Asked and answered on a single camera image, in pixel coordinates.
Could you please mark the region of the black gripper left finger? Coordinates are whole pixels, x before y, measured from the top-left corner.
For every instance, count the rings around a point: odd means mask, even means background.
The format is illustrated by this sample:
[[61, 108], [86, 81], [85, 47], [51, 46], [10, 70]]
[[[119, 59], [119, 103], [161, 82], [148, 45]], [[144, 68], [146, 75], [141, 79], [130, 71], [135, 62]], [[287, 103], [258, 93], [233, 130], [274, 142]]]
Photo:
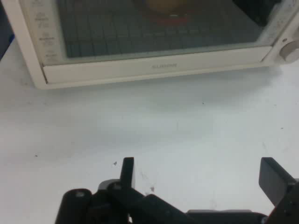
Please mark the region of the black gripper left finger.
[[133, 188], [134, 158], [123, 159], [120, 178], [105, 189], [66, 192], [61, 201], [63, 224], [193, 224], [195, 220], [159, 197]]

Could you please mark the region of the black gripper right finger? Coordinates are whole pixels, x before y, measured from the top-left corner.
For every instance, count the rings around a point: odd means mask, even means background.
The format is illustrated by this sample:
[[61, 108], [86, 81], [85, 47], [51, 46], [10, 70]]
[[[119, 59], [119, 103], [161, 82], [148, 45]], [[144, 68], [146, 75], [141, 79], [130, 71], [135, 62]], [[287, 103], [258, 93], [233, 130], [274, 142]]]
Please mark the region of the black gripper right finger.
[[272, 157], [260, 163], [259, 186], [274, 205], [263, 224], [297, 224], [299, 222], [299, 181]]

